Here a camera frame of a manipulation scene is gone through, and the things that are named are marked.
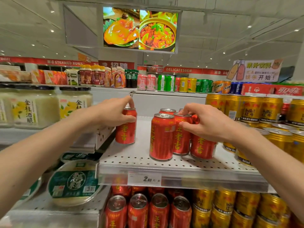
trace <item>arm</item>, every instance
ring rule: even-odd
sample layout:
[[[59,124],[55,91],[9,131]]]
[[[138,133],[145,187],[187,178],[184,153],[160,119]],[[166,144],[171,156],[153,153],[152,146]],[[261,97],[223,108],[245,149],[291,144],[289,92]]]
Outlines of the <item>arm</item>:
[[[127,103],[134,107],[132,98],[127,96],[79,109],[66,119],[1,151],[0,218],[84,131],[96,131],[101,125],[134,122],[133,116],[122,114]]]
[[[304,221],[304,165],[259,132],[245,127],[210,105],[187,104],[180,114],[194,112],[200,123],[181,122],[183,129],[215,142],[230,142],[259,170],[297,217]]]

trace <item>ceiling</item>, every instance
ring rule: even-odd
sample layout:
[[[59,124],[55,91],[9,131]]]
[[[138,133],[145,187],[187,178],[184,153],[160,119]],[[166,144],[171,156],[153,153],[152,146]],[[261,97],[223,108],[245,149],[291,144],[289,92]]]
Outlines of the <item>ceiling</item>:
[[[182,10],[178,53],[140,53],[149,65],[229,69],[236,59],[284,58],[283,66],[291,66],[303,42],[304,0],[67,1],[95,34],[98,3]],[[6,56],[77,60],[62,28],[59,0],[0,0],[0,50]]]

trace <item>jar lid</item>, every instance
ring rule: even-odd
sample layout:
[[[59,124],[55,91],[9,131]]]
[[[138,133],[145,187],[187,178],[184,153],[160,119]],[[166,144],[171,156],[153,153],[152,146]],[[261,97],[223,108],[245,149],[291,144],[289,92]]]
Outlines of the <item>jar lid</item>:
[[[0,83],[0,88],[11,88],[14,89],[15,85],[12,83]]]
[[[90,87],[83,87],[83,86],[62,86],[62,87],[59,87],[59,89],[61,91],[90,91],[91,88]]]
[[[15,85],[16,89],[20,90],[54,90],[55,86],[47,85]]]

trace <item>digital display screen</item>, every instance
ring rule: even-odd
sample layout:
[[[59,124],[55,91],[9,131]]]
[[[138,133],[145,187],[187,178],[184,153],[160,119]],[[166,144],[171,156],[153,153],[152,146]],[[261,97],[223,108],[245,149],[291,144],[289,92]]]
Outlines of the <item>digital display screen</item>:
[[[103,7],[103,46],[175,52],[178,13]]]

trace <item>blue can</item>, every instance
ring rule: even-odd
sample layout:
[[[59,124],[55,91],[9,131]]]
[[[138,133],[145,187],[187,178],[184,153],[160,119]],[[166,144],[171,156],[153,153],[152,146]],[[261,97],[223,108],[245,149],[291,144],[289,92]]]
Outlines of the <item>blue can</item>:
[[[243,83],[242,82],[232,82],[230,94],[241,94],[242,92]]]

